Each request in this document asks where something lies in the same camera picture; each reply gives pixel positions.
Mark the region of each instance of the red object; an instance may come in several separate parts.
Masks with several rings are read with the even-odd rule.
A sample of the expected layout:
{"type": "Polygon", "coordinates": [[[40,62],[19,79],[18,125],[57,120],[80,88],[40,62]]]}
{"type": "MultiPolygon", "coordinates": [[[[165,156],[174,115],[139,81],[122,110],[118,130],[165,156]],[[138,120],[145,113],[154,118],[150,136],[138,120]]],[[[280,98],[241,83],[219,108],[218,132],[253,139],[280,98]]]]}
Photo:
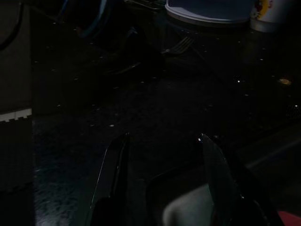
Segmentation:
{"type": "Polygon", "coordinates": [[[301,226],[301,217],[285,211],[279,211],[278,214],[285,226],[301,226]]]}

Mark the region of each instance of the white plate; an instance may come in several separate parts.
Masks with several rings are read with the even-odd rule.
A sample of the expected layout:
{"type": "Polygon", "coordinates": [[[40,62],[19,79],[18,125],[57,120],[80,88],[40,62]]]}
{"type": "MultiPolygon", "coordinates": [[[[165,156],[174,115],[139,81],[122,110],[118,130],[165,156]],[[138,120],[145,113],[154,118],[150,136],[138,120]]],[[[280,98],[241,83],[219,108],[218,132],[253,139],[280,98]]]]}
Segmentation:
{"type": "Polygon", "coordinates": [[[187,21],[237,24],[249,20],[253,0],[168,0],[169,15],[187,21]]]}

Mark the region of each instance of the white object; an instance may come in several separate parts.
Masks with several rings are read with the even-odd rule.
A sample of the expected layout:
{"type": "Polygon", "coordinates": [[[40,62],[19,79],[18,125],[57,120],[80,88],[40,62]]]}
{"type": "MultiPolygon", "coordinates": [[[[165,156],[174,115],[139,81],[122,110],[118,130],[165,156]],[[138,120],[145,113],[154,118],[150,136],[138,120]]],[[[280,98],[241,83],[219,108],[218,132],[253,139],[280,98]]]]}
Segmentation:
{"type": "Polygon", "coordinates": [[[295,0],[256,0],[251,11],[251,28],[274,32],[285,21],[295,0]]]}
{"type": "Polygon", "coordinates": [[[163,212],[164,226],[210,226],[213,200],[208,184],[172,201],[163,212]]]}
{"type": "Polygon", "coordinates": [[[253,0],[167,0],[167,13],[181,21],[208,26],[242,24],[250,19],[253,0]]]}
{"type": "Polygon", "coordinates": [[[19,118],[27,118],[32,114],[32,109],[23,109],[16,112],[9,112],[5,114],[0,114],[0,122],[5,121],[9,122],[10,120],[18,120],[19,118]]]}

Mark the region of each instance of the gray fabric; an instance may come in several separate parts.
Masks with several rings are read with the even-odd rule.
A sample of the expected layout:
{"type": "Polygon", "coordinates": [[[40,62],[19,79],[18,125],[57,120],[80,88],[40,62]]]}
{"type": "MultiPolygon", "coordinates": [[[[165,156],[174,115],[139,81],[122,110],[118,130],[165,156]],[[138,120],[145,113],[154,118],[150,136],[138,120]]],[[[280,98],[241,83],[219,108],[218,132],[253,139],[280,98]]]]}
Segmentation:
{"type": "Polygon", "coordinates": [[[209,226],[213,201],[208,184],[170,203],[163,213],[164,226],[209,226]]]}
{"type": "MultiPolygon", "coordinates": [[[[17,18],[18,1],[0,3],[0,43],[12,32],[17,18]]],[[[29,9],[25,7],[20,32],[0,52],[0,112],[25,109],[31,105],[29,9]]]]}

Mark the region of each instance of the cable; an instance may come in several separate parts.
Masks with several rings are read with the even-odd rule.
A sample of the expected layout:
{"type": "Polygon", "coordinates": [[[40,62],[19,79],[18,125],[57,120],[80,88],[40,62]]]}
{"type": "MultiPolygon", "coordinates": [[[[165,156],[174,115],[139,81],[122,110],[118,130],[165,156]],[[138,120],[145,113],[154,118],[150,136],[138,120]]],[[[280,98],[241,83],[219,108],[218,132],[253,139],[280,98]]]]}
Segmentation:
{"type": "Polygon", "coordinates": [[[11,34],[4,40],[4,42],[0,43],[0,51],[3,51],[5,48],[7,48],[19,34],[20,27],[22,24],[22,19],[23,19],[23,12],[24,12],[24,4],[20,2],[15,27],[11,32],[11,34]]]}

